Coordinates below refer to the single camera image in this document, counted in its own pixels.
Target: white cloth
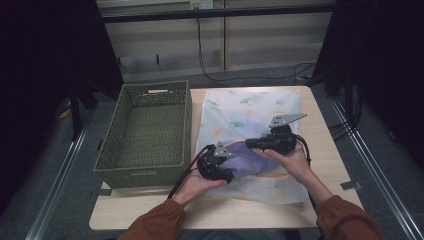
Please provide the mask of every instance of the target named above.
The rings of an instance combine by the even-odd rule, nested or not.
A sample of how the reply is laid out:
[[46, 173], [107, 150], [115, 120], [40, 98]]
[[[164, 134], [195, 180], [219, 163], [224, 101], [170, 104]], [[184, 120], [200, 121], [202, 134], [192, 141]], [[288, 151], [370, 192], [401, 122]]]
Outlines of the white cloth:
[[[235, 175], [228, 186], [213, 189], [209, 194], [273, 204], [309, 199], [306, 188], [280, 164], [247, 149], [244, 144], [245, 139], [269, 134], [269, 123], [275, 115], [299, 111], [298, 91], [208, 91], [203, 102], [196, 153], [208, 144], [222, 142], [234, 153], [221, 167], [231, 169]], [[290, 127], [293, 133], [299, 134], [297, 121]]]

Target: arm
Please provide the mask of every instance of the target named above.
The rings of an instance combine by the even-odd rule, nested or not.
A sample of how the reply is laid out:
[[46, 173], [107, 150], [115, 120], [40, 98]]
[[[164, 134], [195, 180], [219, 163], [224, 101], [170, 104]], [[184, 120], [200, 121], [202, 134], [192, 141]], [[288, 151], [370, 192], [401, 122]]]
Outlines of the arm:
[[172, 198], [138, 217], [119, 240], [178, 239], [184, 221], [184, 207], [212, 188], [226, 185], [225, 180], [208, 181], [193, 170]]
[[303, 146], [298, 143], [290, 155], [267, 149], [265, 154], [275, 159], [306, 189], [317, 204], [317, 225], [325, 239], [383, 239], [378, 224], [361, 208], [334, 196], [306, 161]]

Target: person's left hand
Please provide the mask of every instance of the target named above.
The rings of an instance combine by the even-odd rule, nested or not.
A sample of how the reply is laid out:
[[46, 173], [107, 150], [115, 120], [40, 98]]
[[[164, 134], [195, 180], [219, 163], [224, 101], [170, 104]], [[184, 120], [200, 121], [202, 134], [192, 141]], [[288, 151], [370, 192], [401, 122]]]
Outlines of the person's left hand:
[[200, 175], [198, 169], [194, 169], [187, 175], [181, 188], [173, 199], [181, 206], [186, 207], [189, 203], [197, 200], [210, 189], [222, 187], [227, 184], [225, 180], [206, 180]]

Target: power outlet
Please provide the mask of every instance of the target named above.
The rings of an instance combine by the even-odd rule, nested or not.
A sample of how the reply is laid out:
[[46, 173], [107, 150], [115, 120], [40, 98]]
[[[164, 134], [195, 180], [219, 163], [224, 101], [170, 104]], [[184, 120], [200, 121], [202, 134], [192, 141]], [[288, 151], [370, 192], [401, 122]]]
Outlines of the power outlet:
[[200, 10], [202, 9], [202, 3], [200, 0], [190, 1], [190, 10]]
[[213, 0], [202, 0], [201, 9], [213, 9]]

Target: hand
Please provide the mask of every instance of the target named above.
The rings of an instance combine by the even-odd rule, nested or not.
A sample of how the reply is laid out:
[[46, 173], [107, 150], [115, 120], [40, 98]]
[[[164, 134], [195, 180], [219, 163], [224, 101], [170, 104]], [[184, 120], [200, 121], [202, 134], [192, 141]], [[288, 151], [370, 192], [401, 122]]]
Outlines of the hand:
[[210, 181], [204, 179], [198, 169], [194, 169], [184, 180], [180, 190], [173, 197], [174, 201], [183, 207], [200, 198], [203, 194], [213, 188], [227, 185], [225, 180]]
[[305, 152], [303, 150], [303, 145], [299, 142], [296, 144], [293, 152], [289, 155], [283, 156], [272, 149], [267, 149], [264, 153], [268, 157], [279, 161], [289, 174], [300, 183], [302, 183], [303, 178], [311, 172], [311, 168], [306, 160]]

